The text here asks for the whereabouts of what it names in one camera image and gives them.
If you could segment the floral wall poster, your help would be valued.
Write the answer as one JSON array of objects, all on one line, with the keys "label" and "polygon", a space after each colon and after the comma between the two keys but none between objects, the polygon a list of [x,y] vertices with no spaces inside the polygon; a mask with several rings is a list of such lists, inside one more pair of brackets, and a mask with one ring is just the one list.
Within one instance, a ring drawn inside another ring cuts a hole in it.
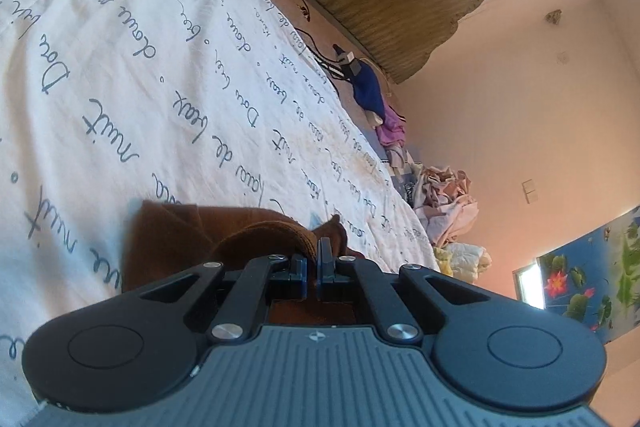
[{"label": "floral wall poster", "polygon": [[544,309],[604,343],[639,326],[639,209],[537,258]]}]

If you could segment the purple garment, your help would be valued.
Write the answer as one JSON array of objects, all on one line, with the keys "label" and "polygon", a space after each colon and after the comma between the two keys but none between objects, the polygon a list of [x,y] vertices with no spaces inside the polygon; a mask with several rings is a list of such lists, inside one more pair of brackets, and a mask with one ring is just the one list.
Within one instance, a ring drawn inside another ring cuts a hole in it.
[{"label": "purple garment", "polygon": [[382,147],[404,146],[406,143],[406,118],[399,115],[387,102],[384,103],[384,119],[375,128],[378,142]]}]

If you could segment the pink clothes pile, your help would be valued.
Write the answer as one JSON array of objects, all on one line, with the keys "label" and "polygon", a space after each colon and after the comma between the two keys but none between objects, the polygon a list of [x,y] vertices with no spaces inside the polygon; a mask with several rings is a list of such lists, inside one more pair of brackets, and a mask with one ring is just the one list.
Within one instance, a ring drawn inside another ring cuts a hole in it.
[{"label": "pink clothes pile", "polygon": [[437,247],[453,242],[475,225],[480,207],[471,195],[471,180],[463,170],[411,164],[409,205]]}]

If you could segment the white script-print bed cover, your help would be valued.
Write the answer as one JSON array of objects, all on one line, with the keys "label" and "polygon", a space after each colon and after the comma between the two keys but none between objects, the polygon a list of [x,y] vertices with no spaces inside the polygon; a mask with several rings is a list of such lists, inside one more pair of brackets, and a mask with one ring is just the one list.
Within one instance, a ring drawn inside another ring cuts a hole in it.
[{"label": "white script-print bed cover", "polygon": [[124,286],[144,200],[340,217],[394,272],[416,214],[271,0],[1,0],[1,421],[38,327]]}]

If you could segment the wall light switch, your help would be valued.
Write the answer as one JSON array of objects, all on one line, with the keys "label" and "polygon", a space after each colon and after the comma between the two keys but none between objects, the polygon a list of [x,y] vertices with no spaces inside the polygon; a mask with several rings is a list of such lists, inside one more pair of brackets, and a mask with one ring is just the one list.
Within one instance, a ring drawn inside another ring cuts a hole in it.
[{"label": "wall light switch", "polygon": [[528,205],[532,205],[538,200],[538,193],[533,179],[526,180],[522,183],[523,194]]}]

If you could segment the pale yellow quilted cloth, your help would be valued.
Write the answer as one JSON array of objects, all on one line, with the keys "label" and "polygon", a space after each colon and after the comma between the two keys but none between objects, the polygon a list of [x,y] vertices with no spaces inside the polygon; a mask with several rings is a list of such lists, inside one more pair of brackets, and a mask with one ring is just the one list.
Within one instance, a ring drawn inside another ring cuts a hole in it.
[{"label": "pale yellow quilted cloth", "polygon": [[492,265],[488,251],[476,245],[449,243],[433,251],[442,274],[468,284],[475,284]]}]

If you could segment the brown knit sweater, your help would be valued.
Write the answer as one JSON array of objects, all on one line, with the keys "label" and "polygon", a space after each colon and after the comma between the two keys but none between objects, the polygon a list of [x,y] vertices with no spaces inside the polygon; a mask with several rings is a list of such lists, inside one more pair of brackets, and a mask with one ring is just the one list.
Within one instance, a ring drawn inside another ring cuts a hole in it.
[{"label": "brown knit sweater", "polygon": [[236,271],[255,258],[269,255],[302,256],[314,281],[322,237],[330,240],[334,258],[363,257],[348,247],[347,233],[337,215],[307,229],[274,210],[146,200],[134,217],[122,257],[122,292],[165,280],[209,261]]}]

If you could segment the blue garment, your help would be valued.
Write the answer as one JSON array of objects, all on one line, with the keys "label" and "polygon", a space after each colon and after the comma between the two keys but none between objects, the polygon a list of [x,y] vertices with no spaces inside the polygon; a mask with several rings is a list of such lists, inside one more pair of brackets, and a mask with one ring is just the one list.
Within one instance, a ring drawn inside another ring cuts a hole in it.
[{"label": "blue garment", "polygon": [[385,106],[378,77],[373,68],[361,58],[343,50],[338,44],[334,44],[333,49],[345,79],[352,85],[355,101],[365,112],[375,114],[378,122],[382,124]]}]

